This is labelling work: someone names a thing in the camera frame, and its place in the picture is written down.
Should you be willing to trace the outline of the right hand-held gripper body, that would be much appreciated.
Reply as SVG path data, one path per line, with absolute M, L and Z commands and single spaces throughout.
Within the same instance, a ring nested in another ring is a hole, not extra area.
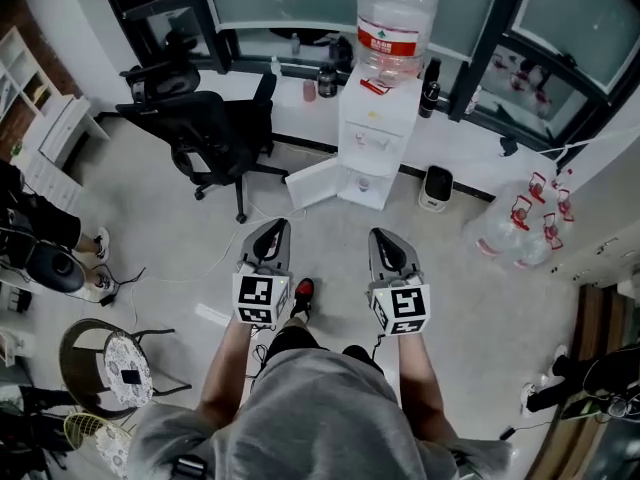
M 431 316 L 430 286 L 421 272 L 372 282 L 369 307 L 384 336 L 421 333 Z

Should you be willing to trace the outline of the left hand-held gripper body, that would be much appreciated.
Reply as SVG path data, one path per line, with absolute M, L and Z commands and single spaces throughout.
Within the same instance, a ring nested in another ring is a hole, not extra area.
M 244 324 L 274 326 L 291 293 L 291 276 L 268 266 L 240 262 L 232 276 L 236 318 Z

